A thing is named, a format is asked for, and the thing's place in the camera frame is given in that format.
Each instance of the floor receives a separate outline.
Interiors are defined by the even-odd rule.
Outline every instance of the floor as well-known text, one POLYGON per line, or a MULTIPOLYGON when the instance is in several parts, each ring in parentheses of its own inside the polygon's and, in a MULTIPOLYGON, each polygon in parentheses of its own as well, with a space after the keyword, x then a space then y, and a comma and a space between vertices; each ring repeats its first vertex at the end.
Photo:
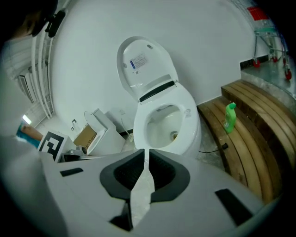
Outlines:
MULTIPOLYGON (((211 132, 209 131, 205 121, 201 118, 202 128, 202 143, 200 150, 204 152, 214 151, 217 149, 217 145, 213 139, 211 132)), ((136 148, 135 143, 129 140, 129 136, 124 136, 126 142, 123 146, 122 152, 134 150, 136 148)), ((212 153, 201 153, 197 154, 195 159, 216 166, 217 168, 224 171, 222 159, 219 151, 212 153)), ((145 159, 144 170, 139 177, 135 187, 131 191, 130 205, 132 214, 132 223, 135 227, 145 214, 150 209, 150 196, 154 192, 154 181, 153 177, 148 169, 149 160, 145 159)))
POLYGON ((290 70, 292 72, 291 80, 285 79, 284 64, 282 58, 276 63, 267 61, 260 64, 259 68, 250 67, 243 71, 262 78, 265 81, 279 87, 289 93, 296 99, 296 66, 292 58, 289 57, 290 70))

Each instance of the toilet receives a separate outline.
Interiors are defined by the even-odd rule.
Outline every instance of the toilet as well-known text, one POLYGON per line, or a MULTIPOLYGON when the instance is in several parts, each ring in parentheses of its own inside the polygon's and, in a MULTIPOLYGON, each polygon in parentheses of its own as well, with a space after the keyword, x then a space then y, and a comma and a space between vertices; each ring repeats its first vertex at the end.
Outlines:
POLYGON ((168 52, 154 40, 130 37, 118 49, 117 71, 124 89, 138 102, 136 148, 197 157, 201 143, 197 107, 179 83, 168 52))
POLYGON ((89 145, 89 156, 104 156, 120 153, 125 139, 116 131, 116 126, 99 109, 93 113, 84 112, 84 117, 90 127, 97 133, 89 145))

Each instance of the shopping cart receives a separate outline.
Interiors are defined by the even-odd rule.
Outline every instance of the shopping cart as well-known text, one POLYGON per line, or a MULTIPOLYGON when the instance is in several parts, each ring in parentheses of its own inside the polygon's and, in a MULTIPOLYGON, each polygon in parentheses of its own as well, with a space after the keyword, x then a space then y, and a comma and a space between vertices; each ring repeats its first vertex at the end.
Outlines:
POLYGON ((289 58, 287 57, 287 46, 283 36, 277 31, 272 20, 258 7, 258 5, 251 0, 229 0, 232 2, 245 16, 255 34, 255 50, 254 50, 254 67, 260 67, 260 62, 256 57, 257 41, 260 37, 267 45, 270 51, 270 58, 277 62, 276 51, 282 52, 285 76, 287 80, 292 78, 292 73, 289 67, 289 58), (281 42, 281 49, 276 48, 275 38, 279 38, 281 42))

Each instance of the smart toilet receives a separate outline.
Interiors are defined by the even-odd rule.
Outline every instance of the smart toilet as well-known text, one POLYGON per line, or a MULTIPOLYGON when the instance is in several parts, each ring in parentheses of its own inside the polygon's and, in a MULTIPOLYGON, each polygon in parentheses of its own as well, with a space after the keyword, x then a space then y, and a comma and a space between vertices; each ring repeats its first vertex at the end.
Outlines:
POLYGON ((201 143, 197 107, 179 83, 168 52, 153 40, 130 37, 118 49, 117 71, 124 89, 138 102, 136 148, 196 157, 201 143))

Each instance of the green cleaning bottle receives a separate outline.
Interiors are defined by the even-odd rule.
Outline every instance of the green cleaning bottle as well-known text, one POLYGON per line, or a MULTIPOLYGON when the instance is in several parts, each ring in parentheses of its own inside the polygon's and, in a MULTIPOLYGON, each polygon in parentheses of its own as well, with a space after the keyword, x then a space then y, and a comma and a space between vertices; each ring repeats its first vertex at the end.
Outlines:
POLYGON ((224 123, 224 129, 227 133, 232 133, 235 120, 236 120, 236 114, 234 111, 234 108, 236 107, 235 103, 230 103, 226 106, 226 112, 225 112, 225 123, 224 123))

